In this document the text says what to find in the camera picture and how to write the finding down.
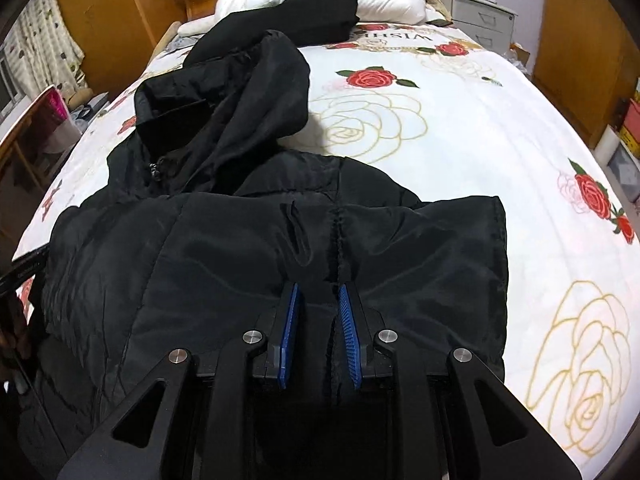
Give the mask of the right wooden wardrobe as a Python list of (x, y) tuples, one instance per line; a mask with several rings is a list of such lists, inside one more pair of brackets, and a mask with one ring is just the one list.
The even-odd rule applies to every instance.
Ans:
[(544, 0), (534, 84), (590, 148), (634, 96), (639, 49), (608, 0)]

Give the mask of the wooden wardrobe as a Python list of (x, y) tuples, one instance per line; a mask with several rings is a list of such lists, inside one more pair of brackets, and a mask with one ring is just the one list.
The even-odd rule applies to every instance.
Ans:
[(177, 0), (58, 0), (58, 5), (85, 53), (81, 69), (89, 87), (110, 96), (142, 74), (169, 25), (186, 19)]
[(590, 148), (634, 96), (639, 49), (608, 0), (544, 0), (534, 84)]

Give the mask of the floral curtain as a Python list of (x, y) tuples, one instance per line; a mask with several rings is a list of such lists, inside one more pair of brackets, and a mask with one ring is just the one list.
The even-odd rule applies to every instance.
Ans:
[(53, 86), (64, 100), (88, 87), (85, 53), (67, 29), (58, 0), (29, 0), (4, 40), (9, 69), (34, 100)]

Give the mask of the grey bedside drawer cabinet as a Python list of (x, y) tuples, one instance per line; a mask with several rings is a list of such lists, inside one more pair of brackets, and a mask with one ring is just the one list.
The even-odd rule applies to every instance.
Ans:
[(506, 54), (511, 47), (516, 13), (487, 0), (439, 0), (450, 13), (454, 27), (484, 49)]

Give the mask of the white floral bed quilt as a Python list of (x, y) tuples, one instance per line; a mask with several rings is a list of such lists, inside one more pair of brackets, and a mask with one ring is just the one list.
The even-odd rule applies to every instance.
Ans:
[[(465, 47), (459, 56), (442, 47)], [(308, 118), (290, 151), (350, 158), (423, 203), (495, 197), (506, 214), (506, 385), (586, 479), (613, 468), (639, 413), (639, 244), (630, 215), (577, 133), (504, 58), (455, 29), (362, 24), (298, 49)], [(82, 136), (17, 250), (50, 243), (58, 217), (107, 186), (107, 161), (137, 127), (158, 56)]]

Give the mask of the left wooden wardrobe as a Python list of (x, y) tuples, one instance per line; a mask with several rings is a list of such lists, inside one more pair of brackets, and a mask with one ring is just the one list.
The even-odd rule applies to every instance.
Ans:
[(110, 96), (142, 74), (169, 25), (186, 19), (177, 0), (58, 0), (58, 5), (85, 53), (81, 69), (89, 87)]

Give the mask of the folded black garment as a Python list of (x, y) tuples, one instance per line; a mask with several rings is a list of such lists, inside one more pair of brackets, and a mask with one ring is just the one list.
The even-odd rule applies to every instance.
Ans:
[(297, 47), (339, 44), (357, 25), (357, 10), (358, 0), (284, 0), (268, 8), (233, 12), (194, 44), (183, 65), (244, 50), (270, 30), (287, 36)]

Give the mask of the black puffer jacket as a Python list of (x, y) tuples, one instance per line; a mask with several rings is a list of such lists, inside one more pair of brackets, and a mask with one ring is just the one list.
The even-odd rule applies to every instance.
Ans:
[(137, 127), (107, 186), (63, 212), (38, 283), (35, 388), (18, 400), (25, 470), (52, 479), (171, 350), (220, 350), (292, 294), (286, 386), (242, 395), (243, 449), (218, 453), (264, 479), (373, 472), (374, 423), (399, 425), (392, 386), (352, 382), (341, 287), (416, 346), (418, 376), (448, 391), (464, 347), (497, 373), (506, 345), (506, 214), (498, 198), (423, 203), (350, 158), (284, 148), (308, 118), (309, 67), (268, 30), (138, 89)]

